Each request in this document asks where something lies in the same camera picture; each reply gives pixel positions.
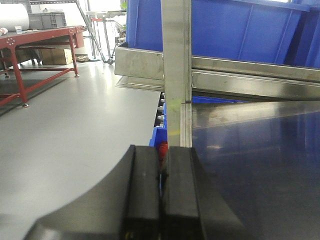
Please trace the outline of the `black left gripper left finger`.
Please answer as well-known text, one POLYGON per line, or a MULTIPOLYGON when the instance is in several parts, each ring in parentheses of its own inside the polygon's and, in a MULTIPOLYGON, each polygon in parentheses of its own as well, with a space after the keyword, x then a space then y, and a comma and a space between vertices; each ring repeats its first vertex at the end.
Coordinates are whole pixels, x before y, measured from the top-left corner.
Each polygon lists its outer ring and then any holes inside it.
POLYGON ((36 220, 26 240, 157 240, 158 154, 131 145, 90 190, 36 220))

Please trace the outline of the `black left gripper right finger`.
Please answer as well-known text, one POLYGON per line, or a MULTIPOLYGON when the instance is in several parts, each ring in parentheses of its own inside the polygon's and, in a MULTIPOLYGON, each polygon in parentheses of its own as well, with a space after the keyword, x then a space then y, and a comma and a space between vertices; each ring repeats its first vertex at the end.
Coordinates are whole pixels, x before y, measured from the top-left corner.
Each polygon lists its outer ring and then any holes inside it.
POLYGON ((171 146, 162 173, 164 240, 247 238, 247 229, 211 183, 194 148, 171 146))

